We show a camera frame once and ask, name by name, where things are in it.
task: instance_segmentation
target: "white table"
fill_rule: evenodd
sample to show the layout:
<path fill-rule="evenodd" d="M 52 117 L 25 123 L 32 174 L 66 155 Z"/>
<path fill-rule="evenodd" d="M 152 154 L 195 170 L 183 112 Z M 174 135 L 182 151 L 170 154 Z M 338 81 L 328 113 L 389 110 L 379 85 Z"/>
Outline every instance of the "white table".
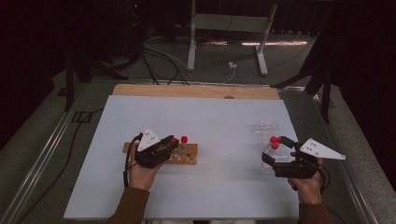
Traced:
<path fill-rule="evenodd" d="M 199 152 L 196 165 L 161 168 L 146 219 L 297 218 L 296 192 L 260 167 L 262 145 L 253 127 L 267 120 L 277 120 L 281 134 L 297 140 L 281 100 L 111 95 L 64 218 L 114 213 L 123 191 L 123 144 L 147 127 L 160 137 L 187 135 Z"/>

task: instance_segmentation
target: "brown sleeve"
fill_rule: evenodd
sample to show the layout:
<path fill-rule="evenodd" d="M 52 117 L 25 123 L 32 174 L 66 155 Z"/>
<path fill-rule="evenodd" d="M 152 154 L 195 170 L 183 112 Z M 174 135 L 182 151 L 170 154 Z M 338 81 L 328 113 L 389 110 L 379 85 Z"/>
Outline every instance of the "brown sleeve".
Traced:
<path fill-rule="evenodd" d="M 116 212 L 106 221 L 106 224 L 140 224 L 145 215 L 148 199 L 148 191 L 126 188 L 122 193 Z"/>
<path fill-rule="evenodd" d="M 300 203 L 300 223 L 301 224 L 331 224 L 329 213 L 324 203 L 307 204 Z"/>

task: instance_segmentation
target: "person's right hand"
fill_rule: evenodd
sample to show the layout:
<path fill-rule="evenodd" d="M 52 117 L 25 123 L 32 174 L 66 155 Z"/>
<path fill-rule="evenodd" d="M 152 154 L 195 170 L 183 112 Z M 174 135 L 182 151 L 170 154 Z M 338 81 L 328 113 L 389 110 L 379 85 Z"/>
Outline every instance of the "person's right hand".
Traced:
<path fill-rule="evenodd" d="M 318 163 L 322 164 L 323 159 L 318 158 Z M 311 179 L 289 178 L 288 182 L 294 189 L 297 189 L 300 203 L 322 203 L 320 193 L 322 178 L 319 172 L 316 172 Z"/>

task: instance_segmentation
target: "metal stand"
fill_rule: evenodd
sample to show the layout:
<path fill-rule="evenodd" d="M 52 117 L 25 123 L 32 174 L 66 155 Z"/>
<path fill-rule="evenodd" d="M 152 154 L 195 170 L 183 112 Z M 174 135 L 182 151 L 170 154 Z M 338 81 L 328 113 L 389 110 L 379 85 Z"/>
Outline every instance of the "metal stand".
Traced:
<path fill-rule="evenodd" d="M 270 33 L 271 24 L 276 12 L 276 6 L 272 5 L 267 18 L 244 17 L 233 15 L 201 14 L 195 12 L 195 0 L 192 0 L 191 7 L 191 42 L 187 69 L 194 70 L 195 66 L 195 29 L 227 30 L 240 32 L 262 33 L 262 41 L 256 48 L 257 60 L 260 67 L 260 74 L 268 74 L 267 66 L 263 55 L 265 42 Z"/>

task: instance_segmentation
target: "white plug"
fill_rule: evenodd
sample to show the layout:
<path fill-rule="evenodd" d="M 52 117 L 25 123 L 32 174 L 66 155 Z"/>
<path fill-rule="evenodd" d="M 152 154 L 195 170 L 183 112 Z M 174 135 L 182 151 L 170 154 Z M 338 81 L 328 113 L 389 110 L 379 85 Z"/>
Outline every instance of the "white plug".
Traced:
<path fill-rule="evenodd" d="M 229 65 L 230 68 L 235 68 L 236 67 L 236 63 L 234 63 L 234 62 L 229 62 L 228 65 Z"/>

